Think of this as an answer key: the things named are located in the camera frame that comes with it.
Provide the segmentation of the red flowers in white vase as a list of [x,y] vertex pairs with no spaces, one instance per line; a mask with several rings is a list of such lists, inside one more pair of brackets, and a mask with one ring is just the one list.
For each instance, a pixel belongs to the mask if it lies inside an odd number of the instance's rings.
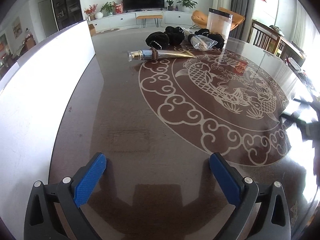
[[103,13],[97,10],[97,8],[98,8],[98,5],[93,4],[93,5],[90,5],[88,9],[84,10],[84,13],[87,16],[87,19],[89,21],[103,18]]

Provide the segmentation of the orange lounge chair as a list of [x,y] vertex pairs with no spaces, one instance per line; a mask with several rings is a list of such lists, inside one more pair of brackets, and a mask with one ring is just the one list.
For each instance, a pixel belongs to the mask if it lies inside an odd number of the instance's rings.
[[223,23],[229,23],[230,30],[234,30],[244,22],[245,16],[219,7],[218,9],[209,8],[208,15],[199,10],[195,10],[192,13],[191,20],[195,25],[203,29],[213,30],[214,23],[217,23],[220,27]]

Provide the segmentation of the wooden dining chair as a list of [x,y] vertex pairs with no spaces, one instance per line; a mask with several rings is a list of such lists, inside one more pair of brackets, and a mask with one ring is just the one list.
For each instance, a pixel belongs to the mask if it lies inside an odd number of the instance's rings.
[[280,57],[284,48],[282,36],[271,27],[256,20],[252,21],[248,43],[278,57]]

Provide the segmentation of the green potted plant right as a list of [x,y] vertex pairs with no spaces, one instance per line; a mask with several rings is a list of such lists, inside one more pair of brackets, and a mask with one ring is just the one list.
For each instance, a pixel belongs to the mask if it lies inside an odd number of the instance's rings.
[[182,6],[183,12],[191,12],[198,4],[195,0],[177,0],[177,3]]

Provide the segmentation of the dark display cabinet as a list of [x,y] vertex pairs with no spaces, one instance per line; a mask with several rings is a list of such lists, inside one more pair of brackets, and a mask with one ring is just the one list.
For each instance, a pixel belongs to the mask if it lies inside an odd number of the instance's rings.
[[80,0],[52,0],[58,30],[82,21]]

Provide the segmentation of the black scrunchie with rhinestones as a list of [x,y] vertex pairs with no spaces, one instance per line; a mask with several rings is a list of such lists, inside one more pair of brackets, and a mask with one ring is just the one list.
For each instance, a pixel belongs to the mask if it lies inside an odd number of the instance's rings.
[[163,32],[151,33],[145,42],[151,48],[165,50],[170,46],[179,46],[183,40],[184,31],[181,27],[167,26]]

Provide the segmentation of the bag of wooden sticks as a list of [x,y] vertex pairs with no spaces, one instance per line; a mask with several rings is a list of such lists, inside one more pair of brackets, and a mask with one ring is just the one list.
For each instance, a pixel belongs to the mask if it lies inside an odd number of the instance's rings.
[[183,32],[185,40],[188,41],[196,50],[211,50],[215,45],[218,44],[217,41],[214,41],[203,35],[195,35],[189,29],[183,29]]

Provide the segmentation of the white tv cabinet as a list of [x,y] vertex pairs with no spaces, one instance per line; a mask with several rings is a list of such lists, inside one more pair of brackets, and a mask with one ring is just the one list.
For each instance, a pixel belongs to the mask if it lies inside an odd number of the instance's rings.
[[[191,27],[193,21],[191,20],[192,13],[182,11],[138,11],[128,12],[123,14],[115,14],[106,16],[97,20],[89,21],[89,24],[95,26],[96,32],[107,31],[111,29],[130,29],[141,28],[141,20],[137,20],[139,15],[162,15],[163,19],[159,20],[159,27],[165,28],[167,26]],[[154,20],[147,20],[146,28],[156,27]]]

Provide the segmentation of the clear plastic jar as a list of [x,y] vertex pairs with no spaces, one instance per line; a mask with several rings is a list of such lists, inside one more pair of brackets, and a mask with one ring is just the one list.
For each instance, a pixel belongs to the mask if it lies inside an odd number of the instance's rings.
[[209,8],[207,29],[211,34],[220,34],[227,43],[231,31],[233,15],[224,11]]

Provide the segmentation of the cardboard box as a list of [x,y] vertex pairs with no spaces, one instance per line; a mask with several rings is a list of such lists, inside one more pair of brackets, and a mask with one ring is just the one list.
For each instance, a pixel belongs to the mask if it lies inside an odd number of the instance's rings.
[[88,27],[89,27],[90,35],[91,35],[91,36],[96,35],[96,29],[95,29],[95,26],[94,26],[93,24],[89,24],[89,25],[88,25]]

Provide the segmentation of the wooden bench with metal legs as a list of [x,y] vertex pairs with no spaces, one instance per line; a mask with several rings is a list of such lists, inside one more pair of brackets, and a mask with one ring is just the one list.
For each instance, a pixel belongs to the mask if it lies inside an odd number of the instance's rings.
[[147,20],[154,20],[155,26],[159,27],[159,20],[163,19],[162,15],[139,15],[136,17],[137,20],[141,20],[141,27],[146,27]]

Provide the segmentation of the white storage box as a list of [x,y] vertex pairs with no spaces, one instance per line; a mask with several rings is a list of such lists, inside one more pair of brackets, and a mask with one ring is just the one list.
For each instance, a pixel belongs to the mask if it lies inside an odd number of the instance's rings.
[[47,181],[67,104],[95,55],[82,21],[38,44],[1,79],[1,219],[24,221],[30,189]]

